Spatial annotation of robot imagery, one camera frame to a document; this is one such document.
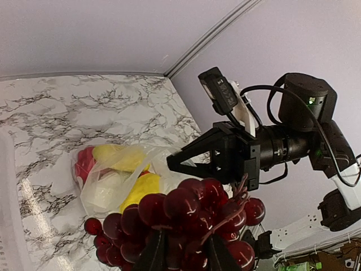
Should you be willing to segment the dark red grape bunch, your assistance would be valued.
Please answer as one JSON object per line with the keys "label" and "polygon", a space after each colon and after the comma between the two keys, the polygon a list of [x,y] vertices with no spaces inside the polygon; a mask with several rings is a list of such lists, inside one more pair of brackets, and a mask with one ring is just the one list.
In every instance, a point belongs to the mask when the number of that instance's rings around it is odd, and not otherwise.
{"label": "dark red grape bunch", "polygon": [[167,194],[145,195],[123,213],[88,218],[84,230],[94,237],[98,260],[121,270],[132,270],[160,230],[166,231],[164,270],[209,270],[207,239],[213,234],[221,237],[240,270],[252,270],[257,250],[240,232],[259,225],[265,214],[263,202],[251,198],[244,183],[228,195],[216,179],[188,178]]}

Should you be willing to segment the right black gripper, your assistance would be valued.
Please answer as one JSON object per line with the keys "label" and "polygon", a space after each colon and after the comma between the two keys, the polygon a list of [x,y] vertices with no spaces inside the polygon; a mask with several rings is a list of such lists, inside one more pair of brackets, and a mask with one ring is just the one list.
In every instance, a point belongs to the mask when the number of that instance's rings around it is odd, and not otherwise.
{"label": "right black gripper", "polygon": [[166,158],[168,168],[200,178],[215,178],[223,184],[239,182],[248,175],[249,190],[259,188],[260,171],[309,155],[313,132],[298,132],[286,126],[264,126],[251,136],[229,121],[213,128]]}

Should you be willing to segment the yellow corn cob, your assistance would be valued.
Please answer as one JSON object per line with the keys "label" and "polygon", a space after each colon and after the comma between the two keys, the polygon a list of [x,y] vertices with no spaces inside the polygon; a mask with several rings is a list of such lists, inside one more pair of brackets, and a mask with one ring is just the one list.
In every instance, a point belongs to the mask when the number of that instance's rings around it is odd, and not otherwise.
{"label": "yellow corn cob", "polygon": [[96,170],[108,168],[123,172],[134,172],[146,158],[144,148],[138,145],[97,145],[92,150],[92,155]]}

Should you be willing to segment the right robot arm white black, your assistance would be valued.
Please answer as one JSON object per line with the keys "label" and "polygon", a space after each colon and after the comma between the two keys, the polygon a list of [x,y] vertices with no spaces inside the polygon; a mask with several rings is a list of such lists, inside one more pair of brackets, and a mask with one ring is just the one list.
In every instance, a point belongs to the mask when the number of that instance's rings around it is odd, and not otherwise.
{"label": "right robot arm white black", "polygon": [[[245,177],[249,191],[260,186],[259,173],[275,165],[298,163],[308,157],[316,171],[332,180],[336,189],[318,208],[321,224],[331,231],[360,220],[360,163],[333,120],[336,91],[325,81],[303,73],[286,73],[273,85],[236,85],[212,68],[199,76],[216,113],[227,121],[168,156],[171,171],[201,178],[213,177],[236,184]],[[281,93],[279,113],[263,125],[247,94],[267,90]]]}

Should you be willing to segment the white cauliflower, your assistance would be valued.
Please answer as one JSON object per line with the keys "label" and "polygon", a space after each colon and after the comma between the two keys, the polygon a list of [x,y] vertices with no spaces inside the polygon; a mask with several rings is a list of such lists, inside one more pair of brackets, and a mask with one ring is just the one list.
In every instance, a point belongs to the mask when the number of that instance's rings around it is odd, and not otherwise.
{"label": "white cauliflower", "polygon": [[125,199],[122,190],[130,176],[130,172],[107,171],[93,182],[85,198],[91,211],[106,213],[116,209]]}

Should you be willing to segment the clear zip top bag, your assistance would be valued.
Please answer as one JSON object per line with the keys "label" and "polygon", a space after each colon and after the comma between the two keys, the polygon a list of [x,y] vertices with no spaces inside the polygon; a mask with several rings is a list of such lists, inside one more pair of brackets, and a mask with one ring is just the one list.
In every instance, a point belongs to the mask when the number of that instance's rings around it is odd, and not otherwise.
{"label": "clear zip top bag", "polygon": [[[122,190],[123,196],[125,198],[128,196],[130,190],[133,188],[136,180],[138,179],[138,177],[140,176],[140,174],[142,172],[149,171],[151,173],[158,174],[161,177],[162,184],[163,184],[163,187],[162,187],[163,194],[167,194],[172,189],[176,188],[180,184],[181,181],[183,181],[184,179],[186,179],[188,177],[186,174],[171,171],[167,166],[166,158],[169,155],[179,151],[180,149],[178,146],[164,147],[164,146],[152,146],[152,145],[140,145],[140,144],[136,144],[136,145],[144,148],[144,150],[146,152],[146,158],[141,163],[141,165],[139,167],[137,167],[137,169],[134,172],[131,172],[131,176],[125,181],[124,188]],[[77,151],[77,153],[74,156],[73,166],[75,165],[75,163],[77,161],[78,152],[85,149],[86,147],[89,147],[89,146],[83,146]],[[116,209],[114,209],[112,211],[109,211],[106,213],[95,213],[95,212],[91,211],[90,207],[87,205],[87,203],[85,201],[85,198],[88,193],[88,189],[89,189],[90,185],[93,182],[95,182],[96,180],[98,180],[100,178],[100,176],[102,174],[105,174],[107,171],[116,171],[116,170],[108,169],[108,168],[103,169],[103,170],[96,170],[95,165],[94,165],[94,167],[92,168],[92,170],[90,171],[90,173],[87,177],[87,180],[86,180],[83,188],[80,189],[80,201],[82,203],[82,206],[83,206],[86,214],[89,216],[94,216],[96,218],[104,218],[104,217],[106,217],[107,214],[109,214],[111,212],[119,211],[119,207],[122,204],[121,203]],[[73,178],[76,181],[74,170],[73,170]]]}

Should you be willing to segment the yellow banana piece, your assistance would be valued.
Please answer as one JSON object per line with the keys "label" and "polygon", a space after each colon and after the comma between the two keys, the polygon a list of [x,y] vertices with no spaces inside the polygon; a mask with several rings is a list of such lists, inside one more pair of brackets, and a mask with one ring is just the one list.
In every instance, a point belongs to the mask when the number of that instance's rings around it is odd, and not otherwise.
{"label": "yellow banana piece", "polygon": [[140,200],[148,194],[162,193],[163,184],[158,174],[149,171],[142,172],[136,180],[128,196],[119,207],[120,213],[123,213],[126,207],[132,204],[138,204]]}

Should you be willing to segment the red bell pepper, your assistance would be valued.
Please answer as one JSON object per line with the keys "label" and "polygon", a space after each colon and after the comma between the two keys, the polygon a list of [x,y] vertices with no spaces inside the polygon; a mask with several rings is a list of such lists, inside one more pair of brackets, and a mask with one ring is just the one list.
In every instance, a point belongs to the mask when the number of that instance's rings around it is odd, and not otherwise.
{"label": "red bell pepper", "polygon": [[93,156],[94,148],[94,146],[86,147],[77,154],[77,161],[74,165],[74,173],[80,189],[83,188],[90,171],[96,163]]}

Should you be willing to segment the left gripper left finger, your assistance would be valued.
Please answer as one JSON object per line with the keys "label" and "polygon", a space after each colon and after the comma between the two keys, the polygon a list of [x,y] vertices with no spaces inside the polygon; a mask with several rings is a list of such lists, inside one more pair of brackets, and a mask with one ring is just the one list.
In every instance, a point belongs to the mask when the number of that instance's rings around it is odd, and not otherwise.
{"label": "left gripper left finger", "polygon": [[152,234],[132,271],[162,271],[165,269],[166,231],[160,230]]}

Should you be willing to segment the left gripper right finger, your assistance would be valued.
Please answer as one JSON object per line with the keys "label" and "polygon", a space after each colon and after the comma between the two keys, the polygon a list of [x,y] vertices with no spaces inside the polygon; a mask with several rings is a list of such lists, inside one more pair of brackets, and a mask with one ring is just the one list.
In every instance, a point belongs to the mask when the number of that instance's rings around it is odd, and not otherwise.
{"label": "left gripper right finger", "polygon": [[209,270],[237,271],[240,267],[230,254],[220,236],[213,234],[207,239],[207,257]]}

